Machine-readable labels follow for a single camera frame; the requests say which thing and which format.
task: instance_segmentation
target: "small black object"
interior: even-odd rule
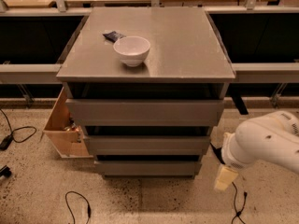
[[[103,36],[105,37],[105,39],[112,41],[113,43],[116,42],[118,39],[125,37],[125,35],[119,34],[115,31],[108,33],[108,34],[103,34]]]
[[[210,143],[210,145],[212,146],[213,151],[214,151],[214,153],[215,153],[217,159],[218,159],[222,164],[225,164],[224,161],[223,161],[222,155],[221,155],[222,147],[220,147],[220,148],[215,148],[215,147],[213,146],[212,143]]]
[[[8,148],[8,146],[10,145],[11,141],[13,139],[12,134],[8,135],[4,138],[4,140],[2,141],[2,143],[0,144],[0,149],[1,150],[6,150]]]
[[[11,176],[11,171],[10,169],[5,165],[2,169],[0,169],[0,176],[4,177],[10,177]]]
[[[247,110],[239,91],[235,88],[229,88],[228,92],[229,92],[229,95],[232,97],[232,99],[235,103],[235,107],[237,108],[239,113],[241,115],[247,115],[249,113],[249,111]]]

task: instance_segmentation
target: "floor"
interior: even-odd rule
[[[272,112],[267,99],[246,99],[249,115],[240,116],[230,100],[221,122],[212,133],[212,142],[220,147],[223,132],[233,133],[245,119]],[[279,108],[299,116],[299,99],[283,99]],[[88,199],[92,216],[89,223],[231,223],[235,216],[235,189],[214,190],[219,163],[211,150],[203,158],[200,174],[195,179],[106,179],[93,168],[93,159],[62,159],[43,128],[51,105],[5,105],[12,128],[34,125],[37,133],[21,144],[12,143],[0,152],[0,166],[7,165],[12,176],[0,177],[0,223],[73,223],[65,203],[65,194],[76,191]],[[19,131],[23,139],[29,131]],[[0,116],[1,139],[8,133]],[[235,181],[238,188],[236,207],[243,204],[245,223],[298,223],[299,175],[275,164],[257,161]],[[76,223],[86,223],[87,207],[82,198],[68,195]]]

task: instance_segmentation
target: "cabinet top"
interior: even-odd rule
[[[121,63],[103,34],[150,42],[138,67]],[[225,82],[232,66],[200,7],[95,7],[57,78],[75,82]]]

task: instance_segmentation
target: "drawer front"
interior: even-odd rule
[[[183,161],[95,161],[96,172],[103,176],[195,176],[200,162]]]
[[[66,104],[81,126],[216,126],[223,101],[76,100]]]
[[[205,155],[209,137],[89,136],[84,143],[93,155]]]

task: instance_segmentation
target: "white bowl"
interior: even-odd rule
[[[118,39],[113,48],[122,63],[135,67],[143,63],[148,57],[150,42],[140,36],[126,36]]]

